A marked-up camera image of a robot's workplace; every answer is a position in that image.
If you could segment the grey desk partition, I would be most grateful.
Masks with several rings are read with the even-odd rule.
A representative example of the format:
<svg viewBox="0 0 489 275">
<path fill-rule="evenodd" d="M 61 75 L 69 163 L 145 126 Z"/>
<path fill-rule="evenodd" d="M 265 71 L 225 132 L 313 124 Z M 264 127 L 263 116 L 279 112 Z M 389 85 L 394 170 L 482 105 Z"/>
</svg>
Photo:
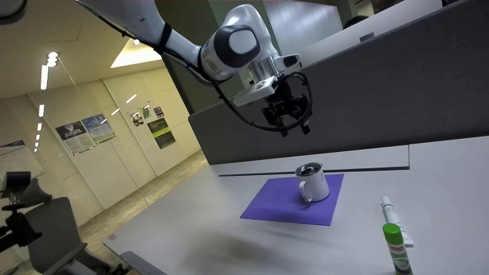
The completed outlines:
<svg viewBox="0 0 489 275">
<path fill-rule="evenodd" d="M 189 116 L 210 164 L 489 136 L 489 0 L 460 0 L 303 72 L 307 135 L 258 130 L 222 103 Z"/>
</svg>

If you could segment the grey office chair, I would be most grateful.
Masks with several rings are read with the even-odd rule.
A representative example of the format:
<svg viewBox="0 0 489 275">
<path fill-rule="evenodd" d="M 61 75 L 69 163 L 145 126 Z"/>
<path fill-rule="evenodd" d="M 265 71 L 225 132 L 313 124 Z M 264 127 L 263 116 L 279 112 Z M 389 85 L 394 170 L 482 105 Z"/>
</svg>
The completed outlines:
<svg viewBox="0 0 489 275">
<path fill-rule="evenodd" d="M 111 265 L 82 240 L 67 197 L 49 199 L 25 214 L 42 236 L 28 245 L 30 263 L 42 275 L 127 275 L 132 268 Z"/>
</svg>

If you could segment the group of small wall notices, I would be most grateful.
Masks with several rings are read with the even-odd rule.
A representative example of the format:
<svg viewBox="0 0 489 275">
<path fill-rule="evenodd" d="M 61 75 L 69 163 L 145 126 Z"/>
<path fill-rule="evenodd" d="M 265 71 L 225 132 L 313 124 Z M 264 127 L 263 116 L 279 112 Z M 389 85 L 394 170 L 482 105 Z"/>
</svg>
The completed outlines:
<svg viewBox="0 0 489 275">
<path fill-rule="evenodd" d="M 127 116 L 129 117 L 130 122 L 135 127 L 138 127 L 164 117 L 164 112 L 161 107 L 147 105 L 127 113 Z"/>
</svg>

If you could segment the purple mat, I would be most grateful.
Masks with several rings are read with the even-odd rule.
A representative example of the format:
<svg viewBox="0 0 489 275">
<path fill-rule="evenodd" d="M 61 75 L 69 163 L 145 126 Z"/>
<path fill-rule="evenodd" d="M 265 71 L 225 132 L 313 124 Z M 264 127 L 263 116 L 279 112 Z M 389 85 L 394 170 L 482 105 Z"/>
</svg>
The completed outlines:
<svg viewBox="0 0 489 275">
<path fill-rule="evenodd" d="M 241 219 L 330 226 L 344 174 L 325 175 L 330 193 L 318 202 L 306 202 L 296 177 L 268 179 L 241 214 Z"/>
</svg>

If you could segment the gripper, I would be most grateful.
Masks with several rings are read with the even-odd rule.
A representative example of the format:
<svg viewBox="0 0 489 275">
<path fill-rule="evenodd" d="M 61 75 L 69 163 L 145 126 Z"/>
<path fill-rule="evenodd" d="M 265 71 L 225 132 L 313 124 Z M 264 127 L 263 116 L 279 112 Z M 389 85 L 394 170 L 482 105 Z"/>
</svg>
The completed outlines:
<svg viewBox="0 0 489 275">
<path fill-rule="evenodd" d="M 275 128 L 285 126 L 283 116 L 289 115 L 297 121 L 301 121 L 300 128 L 304 135 L 310 133 L 309 119 L 311 111 L 308 111 L 309 101 L 304 94 L 294 98 L 291 87 L 287 81 L 275 80 L 271 86 L 274 94 L 267 97 L 267 106 L 262 108 L 267 123 Z"/>
</svg>

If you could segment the dark green poster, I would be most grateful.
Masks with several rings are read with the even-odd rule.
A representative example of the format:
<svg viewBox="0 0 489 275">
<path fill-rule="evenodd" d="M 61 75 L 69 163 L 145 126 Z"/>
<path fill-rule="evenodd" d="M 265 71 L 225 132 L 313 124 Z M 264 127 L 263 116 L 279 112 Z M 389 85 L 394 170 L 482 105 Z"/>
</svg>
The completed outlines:
<svg viewBox="0 0 489 275">
<path fill-rule="evenodd" d="M 149 122 L 147 125 L 152 137 L 160 149 L 165 148 L 176 141 L 164 117 Z"/>
</svg>

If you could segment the green cap glue stick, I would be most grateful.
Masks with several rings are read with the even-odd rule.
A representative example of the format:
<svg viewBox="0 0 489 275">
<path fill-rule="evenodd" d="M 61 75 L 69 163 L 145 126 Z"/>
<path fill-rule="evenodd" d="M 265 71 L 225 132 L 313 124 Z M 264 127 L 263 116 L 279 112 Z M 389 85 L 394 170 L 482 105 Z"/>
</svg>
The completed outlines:
<svg viewBox="0 0 489 275">
<path fill-rule="evenodd" d="M 413 275 L 400 227 L 394 223 L 385 223 L 382 230 L 396 275 Z"/>
</svg>

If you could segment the row of posters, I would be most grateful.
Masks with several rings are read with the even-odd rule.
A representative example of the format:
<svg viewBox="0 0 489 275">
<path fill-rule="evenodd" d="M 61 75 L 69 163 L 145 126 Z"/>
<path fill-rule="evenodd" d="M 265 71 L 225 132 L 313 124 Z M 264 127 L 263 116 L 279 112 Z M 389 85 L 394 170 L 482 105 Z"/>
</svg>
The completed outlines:
<svg viewBox="0 0 489 275">
<path fill-rule="evenodd" d="M 103 114 L 56 127 L 56 132 L 72 155 L 87 152 L 116 137 Z"/>
</svg>

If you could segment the white tube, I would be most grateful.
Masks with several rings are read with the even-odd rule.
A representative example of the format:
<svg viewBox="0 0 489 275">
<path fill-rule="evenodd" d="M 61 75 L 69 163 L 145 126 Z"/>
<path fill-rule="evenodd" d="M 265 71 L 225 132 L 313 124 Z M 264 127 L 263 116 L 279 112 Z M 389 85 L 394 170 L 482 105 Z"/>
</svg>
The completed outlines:
<svg viewBox="0 0 489 275">
<path fill-rule="evenodd" d="M 386 221 L 388 221 L 388 223 L 394 223 L 400 228 L 405 246 L 409 248 L 414 247 L 414 242 L 409 236 L 409 234 L 407 233 L 405 226 L 400 221 L 398 213 L 394 205 L 392 204 L 390 198 L 387 196 L 383 196 L 381 198 L 381 204 L 382 204 L 382 209 L 384 211 L 384 215 L 386 217 Z"/>
</svg>

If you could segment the white partition panel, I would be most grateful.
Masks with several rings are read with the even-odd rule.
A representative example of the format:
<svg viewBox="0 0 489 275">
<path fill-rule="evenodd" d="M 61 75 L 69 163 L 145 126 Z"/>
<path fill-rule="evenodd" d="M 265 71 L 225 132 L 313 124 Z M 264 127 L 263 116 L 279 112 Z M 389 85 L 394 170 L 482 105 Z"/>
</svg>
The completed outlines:
<svg viewBox="0 0 489 275">
<path fill-rule="evenodd" d="M 442 8 L 442 0 L 405 0 L 302 49 L 301 65 L 310 66 L 368 39 L 380 36 Z"/>
</svg>

